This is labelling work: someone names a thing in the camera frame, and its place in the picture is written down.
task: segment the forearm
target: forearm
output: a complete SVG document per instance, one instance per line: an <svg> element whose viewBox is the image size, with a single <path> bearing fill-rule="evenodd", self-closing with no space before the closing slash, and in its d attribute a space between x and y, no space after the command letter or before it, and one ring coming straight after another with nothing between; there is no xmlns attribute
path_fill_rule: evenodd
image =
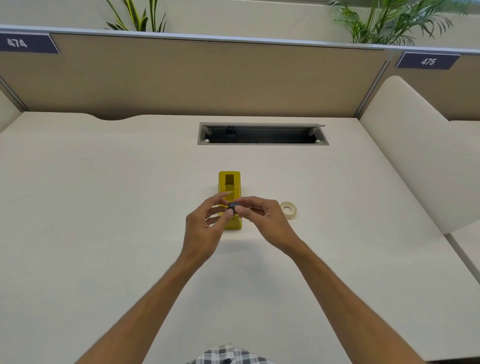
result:
<svg viewBox="0 0 480 364"><path fill-rule="evenodd" d="M291 254L353 364L424 364L303 242Z"/></svg>
<svg viewBox="0 0 480 364"><path fill-rule="evenodd" d="M175 262L77 364L141 364L170 309L196 269L188 261Z"/></svg>

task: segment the checkered fabric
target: checkered fabric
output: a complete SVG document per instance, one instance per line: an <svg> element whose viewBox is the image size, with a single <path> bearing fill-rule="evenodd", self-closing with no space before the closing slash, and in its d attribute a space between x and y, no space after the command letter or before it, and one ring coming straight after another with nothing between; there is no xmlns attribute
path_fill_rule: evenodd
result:
<svg viewBox="0 0 480 364"><path fill-rule="evenodd" d="M244 349L235 348L231 344L222 345L218 349L204 352L188 364L275 364L261 356Z"/></svg>

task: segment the person's left hand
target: person's left hand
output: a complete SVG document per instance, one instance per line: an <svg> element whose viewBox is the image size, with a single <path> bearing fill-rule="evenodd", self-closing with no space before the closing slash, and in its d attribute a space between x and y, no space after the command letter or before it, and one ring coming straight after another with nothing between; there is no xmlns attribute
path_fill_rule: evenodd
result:
<svg viewBox="0 0 480 364"><path fill-rule="evenodd" d="M197 267L201 267L203 263L210 258L218 246L220 237L222 236L225 225L233 216L233 211L226 207L214 205L228 205L228 201L224 199L228 192L221 192L206 199L196 210L187 216L187 224L185 228L185 238L183 239L183 247L179 259L186 259ZM223 212L222 216L213 214Z"/></svg>

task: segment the person's right hand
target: person's right hand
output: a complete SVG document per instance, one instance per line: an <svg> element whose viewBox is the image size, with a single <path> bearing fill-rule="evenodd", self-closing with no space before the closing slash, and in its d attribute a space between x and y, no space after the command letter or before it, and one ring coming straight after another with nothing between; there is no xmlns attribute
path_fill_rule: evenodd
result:
<svg viewBox="0 0 480 364"><path fill-rule="evenodd" d="M304 247L305 243L293 231L276 200L252 196L237 198L234 202L241 205L235 207L235 212L253 222L265 240L274 247L289 256Z"/></svg>

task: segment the number sign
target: number sign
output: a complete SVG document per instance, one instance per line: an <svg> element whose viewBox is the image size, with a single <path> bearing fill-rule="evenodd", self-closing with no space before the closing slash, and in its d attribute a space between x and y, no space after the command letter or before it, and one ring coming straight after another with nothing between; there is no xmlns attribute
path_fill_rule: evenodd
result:
<svg viewBox="0 0 480 364"><path fill-rule="evenodd" d="M433 54L405 52L398 61L397 68L419 68L422 70L449 70L459 54Z"/></svg>
<svg viewBox="0 0 480 364"><path fill-rule="evenodd" d="M50 34L0 32L0 51L60 54Z"/></svg>

